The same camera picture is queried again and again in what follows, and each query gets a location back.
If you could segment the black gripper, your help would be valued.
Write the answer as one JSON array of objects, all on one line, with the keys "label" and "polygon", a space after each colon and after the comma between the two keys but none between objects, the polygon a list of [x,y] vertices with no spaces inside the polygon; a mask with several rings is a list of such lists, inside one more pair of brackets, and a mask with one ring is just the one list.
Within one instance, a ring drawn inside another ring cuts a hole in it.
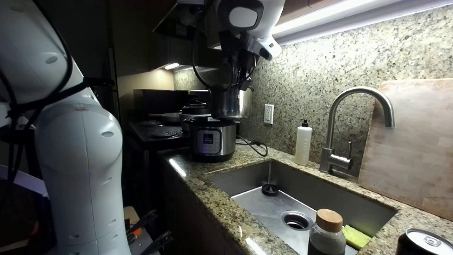
[{"label": "black gripper", "polygon": [[219,42],[232,73],[232,86],[246,91],[257,61],[257,54],[253,52],[253,37],[244,33],[220,33]]}]

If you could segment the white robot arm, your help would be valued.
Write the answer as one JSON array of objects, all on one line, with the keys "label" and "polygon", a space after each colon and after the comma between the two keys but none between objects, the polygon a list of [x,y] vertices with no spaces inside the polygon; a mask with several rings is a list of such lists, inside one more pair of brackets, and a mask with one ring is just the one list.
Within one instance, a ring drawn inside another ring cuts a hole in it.
[{"label": "white robot arm", "polygon": [[9,128],[35,131],[50,202],[52,255],[130,255],[121,197],[123,135],[36,0],[0,0],[1,98]]}]

